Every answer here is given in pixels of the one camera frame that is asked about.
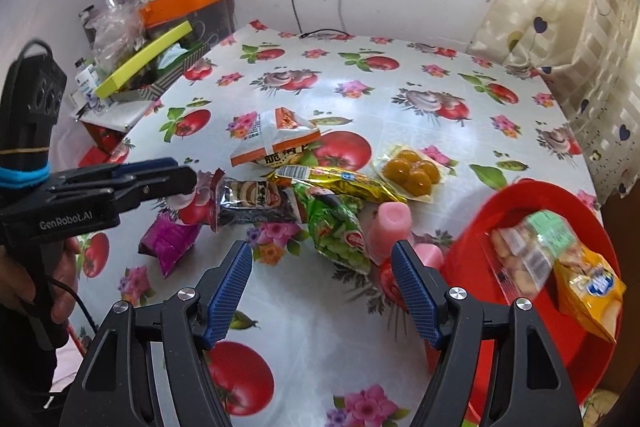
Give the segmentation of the person's left hand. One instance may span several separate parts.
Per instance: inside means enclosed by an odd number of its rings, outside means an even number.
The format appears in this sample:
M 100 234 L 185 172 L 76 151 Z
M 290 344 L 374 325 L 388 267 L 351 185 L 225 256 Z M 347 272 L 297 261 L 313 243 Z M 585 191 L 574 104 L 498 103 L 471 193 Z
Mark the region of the person's left hand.
M 66 239 L 62 250 L 62 257 L 55 269 L 52 277 L 70 288 L 77 291 L 78 280 L 76 275 L 76 256 L 80 253 L 80 245 L 76 237 Z M 17 263 L 6 254 L 4 247 L 1 247 L 1 268 L 0 268 L 1 304 L 6 308 L 23 311 L 23 301 L 29 303 L 36 297 L 35 284 L 23 265 Z M 75 300 L 72 295 L 55 287 L 54 301 L 51 310 L 51 319 L 58 324 L 65 323 L 72 314 Z

